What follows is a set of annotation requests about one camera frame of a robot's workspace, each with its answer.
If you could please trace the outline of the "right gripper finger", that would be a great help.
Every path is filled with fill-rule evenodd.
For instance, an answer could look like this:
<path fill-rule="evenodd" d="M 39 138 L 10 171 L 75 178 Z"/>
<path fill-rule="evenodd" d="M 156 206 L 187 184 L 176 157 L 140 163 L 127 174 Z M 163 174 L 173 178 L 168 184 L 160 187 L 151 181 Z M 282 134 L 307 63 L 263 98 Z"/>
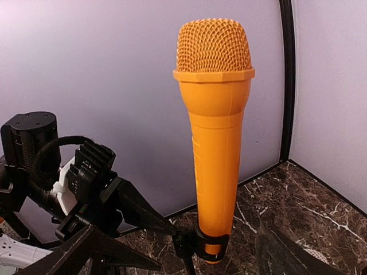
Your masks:
<path fill-rule="evenodd" d="M 259 274 L 342 274 L 267 222 L 257 229 L 256 260 Z"/>

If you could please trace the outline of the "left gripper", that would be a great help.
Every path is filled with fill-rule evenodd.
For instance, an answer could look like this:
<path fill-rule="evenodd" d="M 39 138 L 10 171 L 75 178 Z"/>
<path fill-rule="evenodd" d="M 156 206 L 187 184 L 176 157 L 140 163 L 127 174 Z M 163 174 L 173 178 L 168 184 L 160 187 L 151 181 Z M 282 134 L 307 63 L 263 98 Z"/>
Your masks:
<path fill-rule="evenodd" d="M 159 271 L 159 262 L 113 239 L 123 219 L 139 229 L 165 235 L 177 232 L 131 182 L 117 176 L 99 197 L 77 203 L 61 222 L 55 231 L 64 241 L 61 246 L 17 273 L 73 275 L 86 264 L 88 274 L 106 274 L 108 266 Z"/>

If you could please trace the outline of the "beige microphone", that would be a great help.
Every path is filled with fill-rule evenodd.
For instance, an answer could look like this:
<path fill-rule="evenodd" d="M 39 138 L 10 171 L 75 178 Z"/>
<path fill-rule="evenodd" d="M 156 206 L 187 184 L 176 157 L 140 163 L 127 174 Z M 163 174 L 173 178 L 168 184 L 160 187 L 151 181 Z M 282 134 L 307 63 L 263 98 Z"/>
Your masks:
<path fill-rule="evenodd" d="M 328 260 L 327 258 L 321 253 L 318 252 L 314 249 L 310 249 L 310 248 L 304 248 L 304 251 L 308 252 L 308 254 L 310 254 L 311 256 L 315 257 L 316 259 L 328 264 Z"/>

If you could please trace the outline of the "black stand of orange microphone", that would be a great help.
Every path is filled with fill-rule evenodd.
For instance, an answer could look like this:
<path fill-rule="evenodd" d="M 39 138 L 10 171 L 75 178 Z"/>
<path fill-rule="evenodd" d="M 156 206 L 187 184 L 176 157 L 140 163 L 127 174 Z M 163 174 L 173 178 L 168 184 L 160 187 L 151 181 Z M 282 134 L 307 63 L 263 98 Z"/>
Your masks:
<path fill-rule="evenodd" d="M 202 232 L 198 222 L 193 229 L 177 230 L 171 236 L 176 255 L 183 260 L 187 274 L 196 274 L 192 257 L 217 264 L 225 256 L 230 235 L 212 237 Z"/>

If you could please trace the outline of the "orange microphone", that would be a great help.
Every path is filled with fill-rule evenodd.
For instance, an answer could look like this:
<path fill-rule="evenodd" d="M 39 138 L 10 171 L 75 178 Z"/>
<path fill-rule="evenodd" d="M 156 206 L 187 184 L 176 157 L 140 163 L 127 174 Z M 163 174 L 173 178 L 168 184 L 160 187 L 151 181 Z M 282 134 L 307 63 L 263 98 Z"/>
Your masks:
<path fill-rule="evenodd" d="M 231 234 L 242 126 L 255 69 L 245 30 L 232 19 L 199 19 L 178 34 L 173 72 L 192 131 L 198 224 Z"/>

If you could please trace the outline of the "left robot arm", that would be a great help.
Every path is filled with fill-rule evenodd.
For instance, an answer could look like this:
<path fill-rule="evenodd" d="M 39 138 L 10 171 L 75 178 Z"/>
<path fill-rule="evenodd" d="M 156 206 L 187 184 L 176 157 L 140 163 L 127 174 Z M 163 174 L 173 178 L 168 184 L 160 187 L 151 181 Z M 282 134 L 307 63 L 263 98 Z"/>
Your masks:
<path fill-rule="evenodd" d="M 117 238 L 127 222 L 176 235 L 131 182 L 112 170 L 115 153 L 83 136 L 59 137 L 50 112 L 17 114 L 1 127 L 1 214 L 30 198 L 58 222 L 59 247 L 46 250 L 1 234 L 1 264 L 19 274 L 115 274 L 120 267 L 160 270 L 156 260 Z"/>

